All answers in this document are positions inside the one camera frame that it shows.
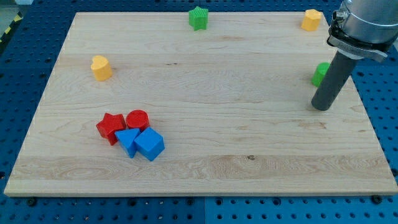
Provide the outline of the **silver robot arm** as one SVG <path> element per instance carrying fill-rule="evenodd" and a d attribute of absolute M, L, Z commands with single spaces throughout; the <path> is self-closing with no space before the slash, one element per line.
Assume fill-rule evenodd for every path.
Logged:
<path fill-rule="evenodd" d="M 382 62 L 397 39 L 397 0 L 344 0 L 332 14 L 327 43 L 355 58 Z"/>

